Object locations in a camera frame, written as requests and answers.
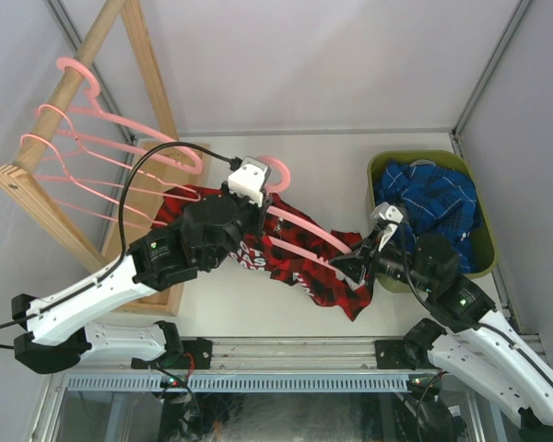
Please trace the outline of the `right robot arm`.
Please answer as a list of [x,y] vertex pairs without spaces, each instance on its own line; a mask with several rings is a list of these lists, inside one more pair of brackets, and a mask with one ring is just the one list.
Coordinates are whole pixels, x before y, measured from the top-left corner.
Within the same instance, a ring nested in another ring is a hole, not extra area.
[[447,238],[428,233],[407,251],[388,247],[374,232],[330,263],[355,283],[386,276],[409,287],[429,313],[404,337],[411,365],[455,376],[529,436],[553,436],[553,369],[492,298],[460,273]]

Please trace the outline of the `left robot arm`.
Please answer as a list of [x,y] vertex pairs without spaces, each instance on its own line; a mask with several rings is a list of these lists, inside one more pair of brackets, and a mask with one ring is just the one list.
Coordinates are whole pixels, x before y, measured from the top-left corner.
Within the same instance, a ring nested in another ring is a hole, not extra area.
[[179,365],[183,346],[175,324],[114,326],[100,317],[218,268],[245,235],[260,233],[266,210],[237,195],[208,196],[76,284],[47,297],[14,297],[12,317],[25,330],[14,341],[16,360],[38,374],[87,361],[136,358],[165,368]]

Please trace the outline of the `pink plastic hanger red shirt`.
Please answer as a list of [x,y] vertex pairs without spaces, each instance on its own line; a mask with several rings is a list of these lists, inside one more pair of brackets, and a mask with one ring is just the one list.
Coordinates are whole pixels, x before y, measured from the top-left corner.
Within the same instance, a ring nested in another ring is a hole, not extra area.
[[[340,239],[334,237],[332,234],[323,230],[318,225],[315,225],[313,222],[310,222],[304,218],[301,218],[298,215],[294,215],[293,213],[286,211],[285,209],[275,207],[273,204],[269,204],[268,203],[269,197],[273,193],[281,192],[290,185],[290,182],[291,182],[290,170],[283,161],[281,161],[276,157],[260,156],[260,157],[256,157],[255,160],[258,160],[259,162],[268,166],[271,170],[276,170],[281,177],[281,181],[278,182],[277,184],[266,183],[264,185],[265,204],[267,205],[266,212],[268,214],[274,215],[277,218],[282,218],[283,220],[289,221],[290,223],[298,227],[301,227],[302,229],[312,233],[314,236],[320,239],[323,239],[325,242],[329,243],[331,246],[333,246],[338,251],[340,251],[342,254],[349,254],[351,252],[351,248],[348,245],[346,245]],[[286,241],[278,238],[272,238],[271,243],[274,246],[277,246],[283,250],[295,253],[304,259],[320,264],[327,269],[334,270],[334,268],[328,263],[327,259],[322,258],[309,250],[305,250],[299,246],[296,246],[291,243],[287,243]]]

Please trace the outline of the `blue plaid shirt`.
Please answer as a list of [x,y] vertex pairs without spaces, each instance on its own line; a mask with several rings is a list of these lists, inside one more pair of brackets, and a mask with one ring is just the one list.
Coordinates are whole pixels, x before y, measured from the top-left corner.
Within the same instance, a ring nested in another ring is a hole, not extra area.
[[373,193],[377,202],[407,211],[409,253],[418,237],[439,233],[457,252],[461,273],[478,271],[471,235],[482,226],[482,218],[475,184],[465,174],[428,163],[390,160],[373,183]]

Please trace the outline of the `red plaid shirt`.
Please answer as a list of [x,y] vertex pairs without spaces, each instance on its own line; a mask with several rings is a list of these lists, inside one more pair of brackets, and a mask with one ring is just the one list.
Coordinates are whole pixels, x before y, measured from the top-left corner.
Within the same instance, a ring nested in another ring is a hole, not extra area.
[[[151,228],[163,227],[182,215],[183,209],[191,203],[186,200],[186,197],[195,192],[201,197],[220,194],[219,189],[194,185],[171,188],[164,192],[162,204]],[[308,215],[285,203],[278,194],[272,193],[271,197],[272,205],[277,209],[282,209],[317,226],[317,223]],[[325,261],[342,255],[341,251],[331,243],[287,219],[272,214],[266,216],[263,231],[262,237],[246,235],[237,251],[229,254],[231,259],[246,270],[268,272],[272,280],[289,286],[300,285],[314,304],[325,308],[338,306],[351,321],[354,321],[371,303],[371,287],[362,285],[353,288],[347,281],[339,280],[334,271],[299,254],[277,247],[273,238],[310,251]],[[330,234],[348,246],[362,240],[361,235],[356,232],[332,230]]]

